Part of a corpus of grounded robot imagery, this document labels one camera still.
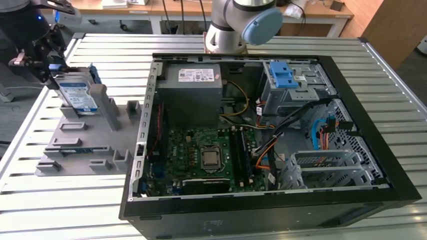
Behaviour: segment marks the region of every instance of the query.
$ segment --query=sticker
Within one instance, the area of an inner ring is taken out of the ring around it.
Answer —
[[[256,107],[256,115],[263,116],[263,108],[262,107]]]
[[[60,91],[64,94],[72,108],[82,113],[96,112],[98,106],[88,94],[88,85],[84,82],[62,82]]]
[[[278,156],[282,161],[286,161],[286,154],[284,153],[279,153]]]
[[[294,78],[296,81],[307,81],[304,76],[295,76]]]
[[[214,69],[179,70],[179,82],[215,82]]]
[[[276,184],[276,178],[275,176],[272,175],[272,173],[268,173],[268,180],[272,184]]]
[[[130,14],[148,14],[147,11],[128,11]]]

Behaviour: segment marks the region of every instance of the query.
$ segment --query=table leg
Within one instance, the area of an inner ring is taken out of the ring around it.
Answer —
[[[150,16],[150,22],[151,22],[151,29],[152,29],[152,34],[160,35],[162,34],[162,16],[152,15]]]
[[[347,20],[348,18],[335,19],[335,24],[332,25],[331,30],[328,31],[328,34],[327,34],[328,38],[338,38],[340,36]]]

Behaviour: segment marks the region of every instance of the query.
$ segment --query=gray parts holder tray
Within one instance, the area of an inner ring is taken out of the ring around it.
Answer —
[[[78,176],[124,174],[132,161],[142,109],[138,101],[116,106],[119,129],[103,115],[62,117],[35,174],[43,176]]]

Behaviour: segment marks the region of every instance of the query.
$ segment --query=yellow wire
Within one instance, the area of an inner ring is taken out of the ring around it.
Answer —
[[[243,108],[242,111],[239,111],[239,112],[236,112],[236,113],[224,113],[224,114],[220,114],[220,116],[232,117],[232,116],[238,116],[238,115],[243,114],[243,113],[247,111],[247,109],[248,109],[248,107],[250,107],[250,99],[248,99],[248,95],[247,95],[246,91],[242,89],[242,87],[240,87],[234,81],[228,81],[228,80],[227,80],[227,82],[231,83],[232,85],[235,85],[235,87],[240,90],[240,92],[243,93],[244,98],[246,98],[246,105],[244,105],[244,108]]]

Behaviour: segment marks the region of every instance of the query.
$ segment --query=aluminum extrusion table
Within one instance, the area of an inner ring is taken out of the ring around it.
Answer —
[[[202,36],[76,34],[71,66],[94,63],[118,104],[144,101],[152,53],[202,53]],[[427,109],[368,43],[358,39],[278,37],[256,54],[328,55],[356,93],[423,197],[350,227],[234,236],[232,239],[427,239]],[[124,175],[37,177],[33,172],[62,117],[43,89],[0,161],[0,239],[143,239],[119,220]]]

